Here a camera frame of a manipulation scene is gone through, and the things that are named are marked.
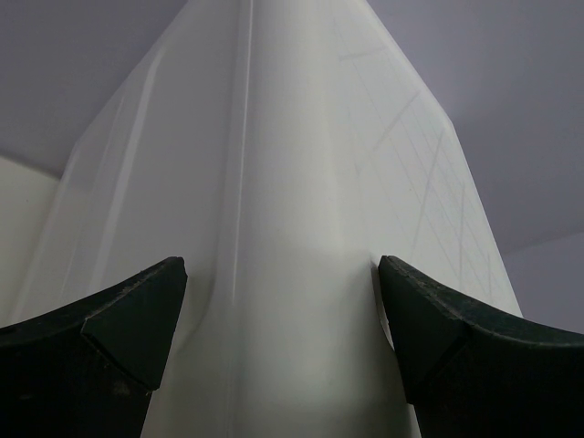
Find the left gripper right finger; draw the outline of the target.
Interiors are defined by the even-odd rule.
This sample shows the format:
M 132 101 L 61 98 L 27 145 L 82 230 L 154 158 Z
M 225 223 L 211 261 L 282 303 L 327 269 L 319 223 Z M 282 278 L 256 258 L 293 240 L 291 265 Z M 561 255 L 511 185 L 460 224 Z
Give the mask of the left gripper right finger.
M 582 436 L 582 335 L 494 308 L 393 255 L 378 273 L 422 436 Z

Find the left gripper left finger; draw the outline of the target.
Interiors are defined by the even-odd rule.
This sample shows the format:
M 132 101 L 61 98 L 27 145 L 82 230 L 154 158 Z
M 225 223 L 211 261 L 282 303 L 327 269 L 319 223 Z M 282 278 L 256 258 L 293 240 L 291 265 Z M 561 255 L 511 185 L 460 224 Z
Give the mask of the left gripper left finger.
M 1 329 L 4 437 L 138 437 L 162 383 L 187 283 L 168 257 Z

